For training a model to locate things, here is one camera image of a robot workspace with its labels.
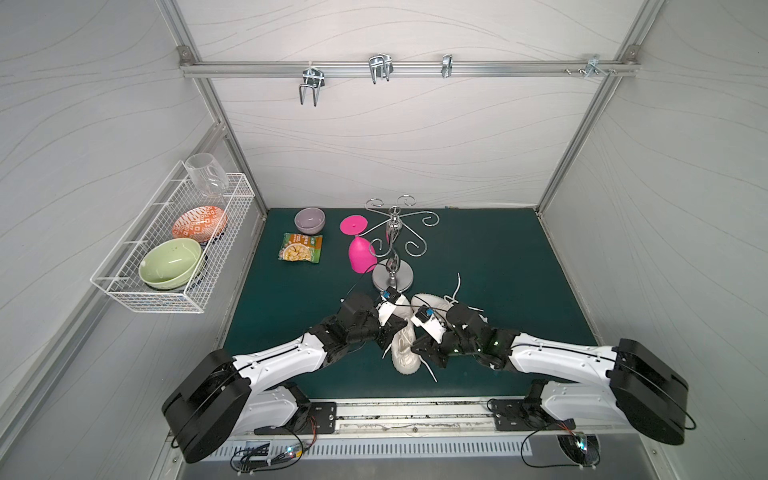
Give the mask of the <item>white shoelace of shoe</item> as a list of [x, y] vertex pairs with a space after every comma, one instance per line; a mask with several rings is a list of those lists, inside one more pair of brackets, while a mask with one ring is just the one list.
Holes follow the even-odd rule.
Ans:
[[398, 336], [384, 350], [382, 358], [389, 355], [395, 370], [405, 376], [414, 375], [421, 367], [425, 367], [432, 380], [437, 383], [438, 380], [432, 368], [421, 355], [412, 350], [415, 341], [415, 337]]
[[[444, 295], [444, 296], [443, 296], [443, 299], [444, 299], [446, 302], [448, 302], [448, 303], [449, 303], [451, 306], [454, 306], [454, 305], [460, 304], [460, 301], [458, 300], [458, 293], [460, 292], [460, 289], [461, 289], [461, 285], [462, 285], [462, 277], [461, 277], [461, 274], [460, 274], [460, 273], [457, 273], [457, 274], [456, 274], [456, 278], [457, 278], [457, 281], [456, 281], [456, 287], [455, 287], [455, 289], [453, 290], [453, 293], [452, 293], [452, 294], [450, 294], [450, 295]], [[475, 312], [480, 312], [480, 313], [483, 313], [483, 312], [484, 312], [484, 310], [483, 310], [482, 308], [473, 307], [473, 306], [468, 306], [468, 308], [469, 308], [470, 310], [472, 310], [472, 311], [475, 311]]]

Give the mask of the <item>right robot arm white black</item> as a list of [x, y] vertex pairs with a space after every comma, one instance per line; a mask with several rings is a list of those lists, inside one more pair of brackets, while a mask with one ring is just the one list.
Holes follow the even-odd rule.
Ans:
[[585, 346], [495, 328], [465, 304], [439, 308], [419, 300], [412, 323], [424, 330], [411, 350], [446, 367], [474, 358], [494, 371], [548, 376], [532, 389], [533, 408], [553, 420], [624, 422], [659, 443], [678, 446], [696, 427], [687, 412], [688, 382], [638, 341]]

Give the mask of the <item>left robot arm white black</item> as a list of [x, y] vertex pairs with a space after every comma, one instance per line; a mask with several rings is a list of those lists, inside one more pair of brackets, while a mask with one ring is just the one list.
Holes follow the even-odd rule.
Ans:
[[175, 445], [192, 464], [233, 434], [278, 427], [297, 431], [308, 401], [287, 381], [338, 362], [357, 344], [387, 349], [411, 314], [407, 297], [393, 288], [377, 299], [354, 293], [336, 314], [295, 340], [252, 354], [210, 352], [161, 407]]

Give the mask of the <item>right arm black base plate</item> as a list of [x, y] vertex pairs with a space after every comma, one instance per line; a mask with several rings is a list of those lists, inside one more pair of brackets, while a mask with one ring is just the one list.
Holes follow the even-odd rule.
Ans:
[[490, 399], [486, 408], [500, 432], [565, 430], [576, 428], [573, 419], [557, 420], [532, 401], [524, 399]]

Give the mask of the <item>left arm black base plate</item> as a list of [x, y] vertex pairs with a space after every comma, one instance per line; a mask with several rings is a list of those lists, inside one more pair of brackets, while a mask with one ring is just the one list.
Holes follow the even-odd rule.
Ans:
[[262, 427], [255, 429], [255, 435], [290, 434], [327, 435], [336, 431], [336, 402], [311, 402], [300, 406], [298, 411], [280, 427]]

